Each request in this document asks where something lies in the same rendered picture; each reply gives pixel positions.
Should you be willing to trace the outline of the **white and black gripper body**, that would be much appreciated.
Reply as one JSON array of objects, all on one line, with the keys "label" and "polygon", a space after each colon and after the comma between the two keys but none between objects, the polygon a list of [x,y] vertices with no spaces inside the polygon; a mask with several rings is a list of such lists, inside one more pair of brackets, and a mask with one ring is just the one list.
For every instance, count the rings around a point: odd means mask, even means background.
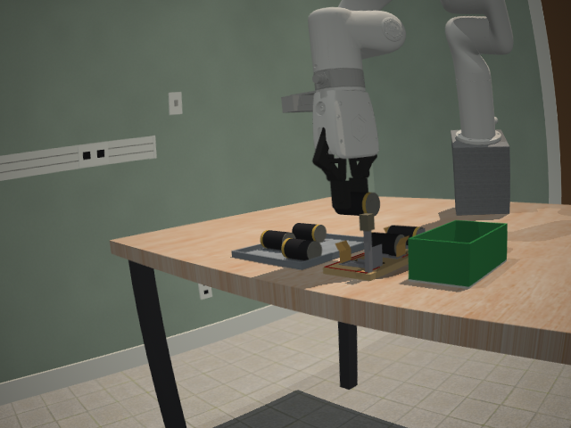
[{"label": "white and black gripper body", "polygon": [[315,149],[322,128],[325,128],[328,153],[337,156],[334,158],[369,157],[379,151],[375,115],[365,87],[316,90],[312,124]]}]

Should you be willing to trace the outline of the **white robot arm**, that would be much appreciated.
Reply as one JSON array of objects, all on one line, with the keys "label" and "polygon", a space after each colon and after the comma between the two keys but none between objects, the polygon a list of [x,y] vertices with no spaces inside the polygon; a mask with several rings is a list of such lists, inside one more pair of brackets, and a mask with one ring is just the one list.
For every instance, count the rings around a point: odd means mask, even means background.
[{"label": "white robot arm", "polygon": [[[313,112],[316,90],[365,87],[362,60],[398,50],[405,42],[401,21],[381,11],[392,0],[342,0],[338,7],[312,12],[308,18],[315,91],[281,97],[284,112]],[[453,59],[464,144],[501,140],[495,130],[491,72],[480,54],[509,54],[513,33],[505,0],[440,0],[456,14],[445,25]],[[361,59],[362,58],[362,59]],[[496,133],[496,134],[495,134]]]}]

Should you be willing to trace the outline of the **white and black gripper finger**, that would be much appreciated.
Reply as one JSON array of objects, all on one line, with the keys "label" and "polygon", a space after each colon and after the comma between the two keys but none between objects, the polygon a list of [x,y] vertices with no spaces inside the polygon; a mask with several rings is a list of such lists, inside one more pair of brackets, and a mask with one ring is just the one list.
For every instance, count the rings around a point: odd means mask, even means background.
[{"label": "white and black gripper finger", "polygon": [[[352,177],[349,178],[351,192],[368,193],[369,169],[377,158],[375,156],[349,159]],[[357,165],[357,161],[359,162]]]},{"label": "white and black gripper finger", "polygon": [[[322,169],[330,181],[332,207],[334,209],[351,208],[350,181],[346,179],[346,159],[334,159],[334,154],[328,153],[326,130],[322,128],[318,145],[313,156],[313,164]],[[335,165],[338,163],[338,167]]]}]

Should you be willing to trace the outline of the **tan battery holder board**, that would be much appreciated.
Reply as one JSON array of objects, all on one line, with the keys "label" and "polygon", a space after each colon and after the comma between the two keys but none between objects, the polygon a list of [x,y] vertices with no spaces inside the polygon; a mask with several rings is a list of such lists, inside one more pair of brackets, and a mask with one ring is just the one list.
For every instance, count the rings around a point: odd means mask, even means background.
[{"label": "tan battery holder board", "polygon": [[409,248],[408,245],[405,246],[409,235],[401,238],[396,245],[396,256],[383,254],[382,244],[372,247],[374,213],[360,214],[359,217],[360,231],[364,234],[364,253],[352,257],[347,241],[335,243],[340,252],[340,261],[323,267],[323,274],[372,281],[409,264]]}]

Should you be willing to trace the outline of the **black battery with gold end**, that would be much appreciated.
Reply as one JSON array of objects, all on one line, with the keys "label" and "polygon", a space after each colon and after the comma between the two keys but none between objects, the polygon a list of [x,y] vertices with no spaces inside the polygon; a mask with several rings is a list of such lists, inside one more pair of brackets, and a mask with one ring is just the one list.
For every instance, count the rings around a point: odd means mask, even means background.
[{"label": "black battery with gold end", "polygon": [[374,216],[376,216],[380,209],[380,200],[376,193],[351,192],[351,203],[350,209],[335,209],[335,212],[339,215],[352,216],[374,213]]},{"label": "black battery with gold end", "polygon": [[327,236],[327,230],[323,225],[296,223],[292,233],[296,239],[317,241],[322,243]]},{"label": "black battery with gold end", "polygon": [[308,260],[321,256],[322,247],[317,241],[286,238],[282,243],[281,252],[285,258]]},{"label": "black battery with gold end", "polygon": [[410,236],[409,238],[411,238],[412,236],[418,235],[418,230],[423,229],[423,227],[420,226],[395,226],[395,225],[391,225],[389,226],[387,233],[389,234],[398,234],[398,235],[404,235],[406,236]]},{"label": "black battery with gold end", "polygon": [[295,235],[290,232],[265,230],[262,232],[260,240],[264,248],[281,250],[282,243],[286,238],[296,239]]},{"label": "black battery with gold end", "polygon": [[382,244],[382,253],[396,256],[396,245],[404,235],[372,232],[372,247]]}]

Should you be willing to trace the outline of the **green open-top box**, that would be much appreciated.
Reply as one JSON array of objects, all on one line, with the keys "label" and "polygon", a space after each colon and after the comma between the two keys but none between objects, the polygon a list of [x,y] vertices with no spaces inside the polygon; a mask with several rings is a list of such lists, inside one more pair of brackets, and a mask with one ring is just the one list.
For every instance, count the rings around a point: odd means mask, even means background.
[{"label": "green open-top box", "polygon": [[454,220],[412,236],[409,281],[470,289],[507,261],[507,243],[507,223]]}]

